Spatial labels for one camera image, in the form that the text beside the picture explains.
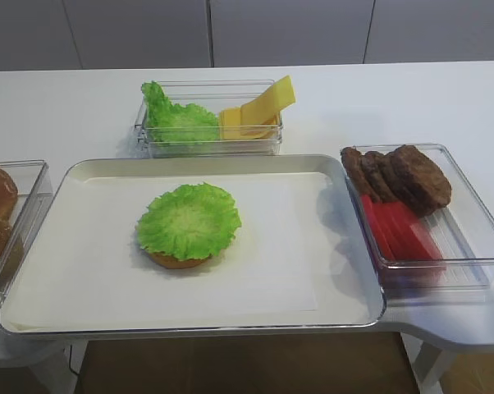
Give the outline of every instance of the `white countertop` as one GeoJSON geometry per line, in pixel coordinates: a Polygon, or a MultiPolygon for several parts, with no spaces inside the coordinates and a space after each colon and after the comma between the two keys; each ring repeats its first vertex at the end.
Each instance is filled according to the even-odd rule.
{"type": "MultiPolygon", "coordinates": [[[[0,72],[0,161],[44,159],[57,188],[71,165],[126,157],[146,80],[279,79],[281,153],[338,157],[353,144],[444,144],[494,215],[494,62],[110,71],[0,72]]],[[[376,329],[452,350],[494,350],[493,300],[392,307],[376,329]]]]}

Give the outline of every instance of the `white cabinet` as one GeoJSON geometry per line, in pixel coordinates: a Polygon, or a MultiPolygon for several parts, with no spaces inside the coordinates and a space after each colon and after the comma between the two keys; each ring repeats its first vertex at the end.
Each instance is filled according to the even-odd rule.
{"type": "Polygon", "coordinates": [[[84,68],[210,66],[205,0],[64,0],[84,68]]]}
{"type": "Polygon", "coordinates": [[[361,63],[373,0],[210,0],[215,66],[361,63]]]}
{"type": "Polygon", "coordinates": [[[0,71],[80,68],[61,0],[0,0],[0,71]]]}
{"type": "Polygon", "coordinates": [[[494,60],[494,0],[376,0],[366,63],[494,60]]]}

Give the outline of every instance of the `clear plastic container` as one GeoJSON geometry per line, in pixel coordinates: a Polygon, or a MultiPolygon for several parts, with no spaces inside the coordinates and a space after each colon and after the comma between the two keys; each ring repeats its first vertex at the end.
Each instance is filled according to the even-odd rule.
{"type": "MultiPolygon", "coordinates": [[[[173,103],[198,104],[215,113],[226,108],[239,107],[251,101],[269,88],[273,80],[211,80],[158,82],[173,103]]],[[[223,154],[278,154],[282,139],[283,123],[281,115],[273,125],[245,125],[239,127],[157,127],[146,126],[147,106],[143,102],[135,122],[138,154],[150,158],[175,156],[205,156],[223,154]],[[174,133],[194,133],[205,135],[205,131],[216,131],[217,140],[205,138],[190,142],[162,142],[162,135],[174,133]],[[238,134],[261,135],[254,140],[238,140],[238,134]]]]}
{"type": "MultiPolygon", "coordinates": [[[[494,280],[494,218],[488,212],[448,150],[439,144],[415,146],[440,167],[451,183],[450,204],[421,219],[441,251],[442,259],[390,261],[380,252],[361,203],[357,209],[364,234],[386,289],[482,289],[494,280]]],[[[399,145],[356,146],[388,153],[399,145]]]]}
{"type": "Polygon", "coordinates": [[[0,306],[25,253],[52,202],[53,191],[44,161],[0,163],[16,183],[18,199],[10,216],[11,236],[0,257],[0,306]]]}

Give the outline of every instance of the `lettuce leaf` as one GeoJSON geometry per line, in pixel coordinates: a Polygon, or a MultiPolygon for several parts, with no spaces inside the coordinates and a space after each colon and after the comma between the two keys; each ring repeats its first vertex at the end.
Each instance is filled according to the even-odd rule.
{"type": "Polygon", "coordinates": [[[197,104],[172,104],[157,82],[141,86],[147,104],[146,127],[156,142],[214,141],[219,138],[217,116],[197,104]]]}
{"type": "Polygon", "coordinates": [[[180,186],[149,205],[138,222],[138,242],[149,253],[179,260],[215,256],[241,227],[235,203],[224,189],[207,183],[180,186]]]}

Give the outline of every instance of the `floor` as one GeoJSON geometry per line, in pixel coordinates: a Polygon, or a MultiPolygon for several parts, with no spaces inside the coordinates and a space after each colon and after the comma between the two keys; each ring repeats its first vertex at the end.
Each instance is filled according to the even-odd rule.
{"type": "MultiPolygon", "coordinates": [[[[461,355],[445,394],[494,394],[494,355],[461,355]]],[[[47,394],[0,369],[0,394],[47,394]]],[[[76,394],[416,394],[392,333],[93,341],[76,394]]]]}

